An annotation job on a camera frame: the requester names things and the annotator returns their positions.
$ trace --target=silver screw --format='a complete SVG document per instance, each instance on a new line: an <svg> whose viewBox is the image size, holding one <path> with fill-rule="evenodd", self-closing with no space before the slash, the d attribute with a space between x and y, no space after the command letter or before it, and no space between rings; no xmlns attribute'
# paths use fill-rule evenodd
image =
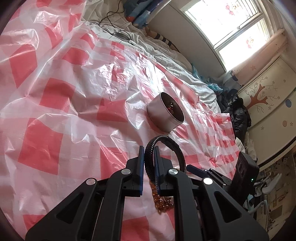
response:
<svg viewBox="0 0 296 241"><path fill-rule="evenodd" d="M178 173L178 170L176 169L169 169L169 174L172 174L172 175L176 175Z"/></svg>
<svg viewBox="0 0 296 241"><path fill-rule="evenodd" d="M130 174L130 173L131 173L131 170L130 170L130 169L127 169L127 168L125 168L125 169L122 169L122 170L121 170L121 173L122 173L123 175L128 175L128 174Z"/></svg>
<svg viewBox="0 0 296 241"><path fill-rule="evenodd" d="M203 182L204 184L211 185L213 183L213 180L209 177L206 177L204 178Z"/></svg>
<svg viewBox="0 0 296 241"><path fill-rule="evenodd" d="M87 185L93 185L93 184L95 184L95 183L96 183L96 180L93 179L93 178L89 178L89 179L86 180L86 184L87 184Z"/></svg>

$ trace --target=tree decal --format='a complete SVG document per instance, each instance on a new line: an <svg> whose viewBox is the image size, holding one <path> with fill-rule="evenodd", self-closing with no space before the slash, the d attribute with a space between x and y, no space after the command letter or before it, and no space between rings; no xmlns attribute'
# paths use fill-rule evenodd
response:
<svg viewBox="0 0 296 241"><path fill-rule="evenodd" d="M271 110L271 106L273 106L272 103L270 103L270 101L276 100L276 99L280 99L279 96L275 97L275 95L273 96L265 96L265 91L266 90L271 90L271 88L273 88L275 91L277 91L278 88L274 87L275 82L272 82L272 85L261 85L261 82L263 80L268 79L268 77L262 77L259 84L255 83L253 87L249 87L251 89L251 91L247 91L245 90L244 92L250 96L251 102L248 104L248 106L246 107L247 109L250 109L253 105L257 107L257 111L259 112L262 111L262 113L264 113L264 108L258 104L262 103L265 105L268 105L268 109Z"/></svg>

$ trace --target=red and white checkered tablecloth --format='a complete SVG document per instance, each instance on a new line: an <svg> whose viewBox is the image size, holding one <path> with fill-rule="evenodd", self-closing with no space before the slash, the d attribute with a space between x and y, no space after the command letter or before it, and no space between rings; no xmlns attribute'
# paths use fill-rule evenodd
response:
<svg viewBox="0 0 296 241"><path fill-rule="evenodd" d="M0 206L24 237L85 179L108 178L163 134L146 104L170 94L185 113L169 135L186 163L233 177L239 150L228 114L213 114L156 62L80 22L84 0L27 0L0 36ZM172 152L162 144L161 154ZM122 240L173 240L173 210L126 198Z"/></svg>

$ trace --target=black puffer jacket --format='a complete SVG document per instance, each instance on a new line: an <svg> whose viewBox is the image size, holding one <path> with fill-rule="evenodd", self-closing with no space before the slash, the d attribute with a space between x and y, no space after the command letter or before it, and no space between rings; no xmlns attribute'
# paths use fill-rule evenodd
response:
<svg viewBox="0 0 296 241"><path fill-rule="evenodd" d="M235 95L223 113L230 114L234 135L244 143L247 128L251 126L251 117L244 106L244 100Z"/></svg>

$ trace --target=open tin can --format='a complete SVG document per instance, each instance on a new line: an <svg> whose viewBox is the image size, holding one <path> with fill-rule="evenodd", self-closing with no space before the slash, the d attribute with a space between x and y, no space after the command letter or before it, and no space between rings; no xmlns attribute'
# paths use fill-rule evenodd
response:
<svg viewBox="0 0 296 241"><path fill-rule="evenodd" d="M165 92L161 92L147 105L147 112L153 123L164 132L172 131L185 120L178 103Z"/></svg>

